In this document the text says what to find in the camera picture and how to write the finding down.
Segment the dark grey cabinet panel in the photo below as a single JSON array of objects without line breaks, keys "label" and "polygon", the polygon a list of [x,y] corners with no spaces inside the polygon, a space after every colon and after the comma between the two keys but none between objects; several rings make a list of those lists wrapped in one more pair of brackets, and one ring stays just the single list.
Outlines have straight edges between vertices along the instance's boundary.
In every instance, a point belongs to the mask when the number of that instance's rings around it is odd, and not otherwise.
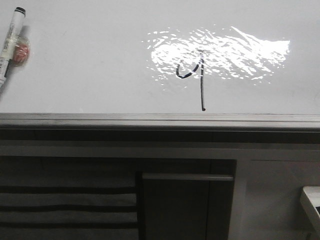
[{"label": "dark grey cabinet panel", "polygon": [[223,174],[143,173],[143,238],[228,239],[233,181]]}]

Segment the white box corner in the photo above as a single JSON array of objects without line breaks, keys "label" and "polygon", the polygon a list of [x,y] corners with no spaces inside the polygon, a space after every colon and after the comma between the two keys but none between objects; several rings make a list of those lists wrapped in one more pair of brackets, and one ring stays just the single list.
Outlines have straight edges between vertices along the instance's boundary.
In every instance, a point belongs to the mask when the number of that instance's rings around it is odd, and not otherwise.
[{"label": "white box corner", "polygon": [[318,237],[320,236],[320,187],[304,186],[300,203]]}]

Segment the black striped slatted panel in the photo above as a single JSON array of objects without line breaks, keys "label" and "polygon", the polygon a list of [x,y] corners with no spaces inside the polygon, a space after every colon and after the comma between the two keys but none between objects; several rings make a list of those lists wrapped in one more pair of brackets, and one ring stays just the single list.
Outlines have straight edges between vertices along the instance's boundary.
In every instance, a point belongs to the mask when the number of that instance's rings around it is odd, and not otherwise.
[{"label": "black striped slatted panel", "polygon": [[134,186],[1,186],[2,240],[143,240]]}]

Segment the white whiteboard marker with tape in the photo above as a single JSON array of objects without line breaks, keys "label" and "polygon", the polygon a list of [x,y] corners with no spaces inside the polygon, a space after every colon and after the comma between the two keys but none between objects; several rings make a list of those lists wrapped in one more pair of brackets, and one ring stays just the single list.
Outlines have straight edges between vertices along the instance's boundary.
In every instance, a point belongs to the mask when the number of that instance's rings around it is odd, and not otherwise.
[{"label": "white whiteboard marker with tape", "polygon": [[26,37],[21,36],[25,18],[26,10],[16,7],[0,54],[0,87],[7,80],[9,67],[11,65],[22,66],[29,58],[29,41]]}]

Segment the white whiteboard with aluminium frame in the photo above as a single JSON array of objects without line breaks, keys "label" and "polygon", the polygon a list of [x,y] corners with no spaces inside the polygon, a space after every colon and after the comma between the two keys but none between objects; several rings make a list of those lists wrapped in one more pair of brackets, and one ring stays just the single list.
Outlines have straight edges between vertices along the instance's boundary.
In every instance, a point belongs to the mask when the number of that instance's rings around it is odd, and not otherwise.
[{"label": "white whiteboard with aluminium frame", "polygon": [[320,129],[317,0],[3,0],[2,128]]}]

